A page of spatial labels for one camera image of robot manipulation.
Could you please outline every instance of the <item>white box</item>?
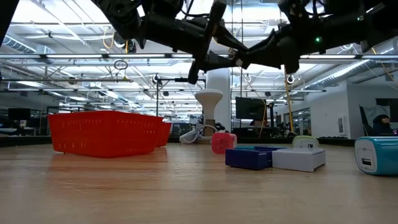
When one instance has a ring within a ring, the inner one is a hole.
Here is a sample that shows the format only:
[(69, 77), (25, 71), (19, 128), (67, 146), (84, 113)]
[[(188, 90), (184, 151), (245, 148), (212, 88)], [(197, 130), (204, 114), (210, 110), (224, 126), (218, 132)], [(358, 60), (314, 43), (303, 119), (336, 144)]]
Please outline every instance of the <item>white box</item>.
[(272, 152), (272, 167), (313, 172), (326, 163), (324, 149), (279, 149)]

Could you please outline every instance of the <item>desk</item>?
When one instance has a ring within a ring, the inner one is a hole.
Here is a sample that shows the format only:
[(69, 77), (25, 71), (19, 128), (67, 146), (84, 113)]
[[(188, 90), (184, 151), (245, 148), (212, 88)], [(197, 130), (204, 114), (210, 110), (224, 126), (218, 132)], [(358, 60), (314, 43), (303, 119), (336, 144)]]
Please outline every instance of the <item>desk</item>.
[(169, 144), (118, 159), (0, 148), (0, 223), (397, 223), (398, 180), (324, 146), (314, 173), (224, 165), (209, 146)]

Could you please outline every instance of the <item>usb port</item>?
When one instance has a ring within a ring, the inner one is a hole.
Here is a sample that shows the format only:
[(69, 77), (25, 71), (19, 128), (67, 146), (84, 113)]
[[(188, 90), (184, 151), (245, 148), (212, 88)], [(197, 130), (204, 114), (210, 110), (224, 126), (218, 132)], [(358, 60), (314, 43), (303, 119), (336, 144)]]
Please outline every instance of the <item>usb port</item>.
[(370, 159), (362, 159), (362, 164), (371, 166), (371, 165), (372, 165), (372, 162), (371, 162)]

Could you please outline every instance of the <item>pink cube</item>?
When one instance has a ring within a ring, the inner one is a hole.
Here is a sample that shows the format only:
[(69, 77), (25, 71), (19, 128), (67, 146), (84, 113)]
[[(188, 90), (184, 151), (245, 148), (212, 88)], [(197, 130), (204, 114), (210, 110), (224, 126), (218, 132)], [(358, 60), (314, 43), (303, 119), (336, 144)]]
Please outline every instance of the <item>pink cube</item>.
[(211, 150), (217, 154), (225, 154), (225, 149), (233, 149), (237, 144), (235, 134), (215, 133), (211, 138)]

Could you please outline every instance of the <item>navy blue box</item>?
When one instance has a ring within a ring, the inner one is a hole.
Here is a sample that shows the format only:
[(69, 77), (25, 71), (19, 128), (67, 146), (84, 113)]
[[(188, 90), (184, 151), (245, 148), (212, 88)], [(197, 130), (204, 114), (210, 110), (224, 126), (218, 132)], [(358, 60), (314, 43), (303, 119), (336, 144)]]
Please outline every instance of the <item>navy blue box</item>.
[(225, 165), (251, 170), (272, 167), (272, 152), (283, 148), (255, 147), (254, 149), (227, 149), (225, 150)]

